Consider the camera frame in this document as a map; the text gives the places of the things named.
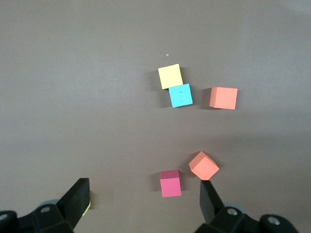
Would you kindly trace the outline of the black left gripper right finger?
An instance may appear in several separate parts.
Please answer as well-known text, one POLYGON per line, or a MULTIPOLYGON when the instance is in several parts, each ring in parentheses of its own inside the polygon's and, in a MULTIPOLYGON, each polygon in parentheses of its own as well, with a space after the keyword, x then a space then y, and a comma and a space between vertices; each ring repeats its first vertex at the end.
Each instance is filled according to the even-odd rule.
POLYGON ((239 208, 226 206, 211 181, 200 183, 200 208, 205 220, 197 233, 296 233, 284 217, 265 214, 254 220, 239 208))

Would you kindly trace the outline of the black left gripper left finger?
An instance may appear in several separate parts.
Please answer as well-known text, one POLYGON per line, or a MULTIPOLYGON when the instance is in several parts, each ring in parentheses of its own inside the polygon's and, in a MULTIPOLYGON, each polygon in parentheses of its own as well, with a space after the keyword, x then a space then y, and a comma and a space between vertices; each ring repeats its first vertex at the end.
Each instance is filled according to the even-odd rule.
POLYGON ((31 213, 18 217, 12 210, 0 212, 2 233, 72 233, 90 208, 88 178, 80 178, 59 199, 42 203, 31 213))

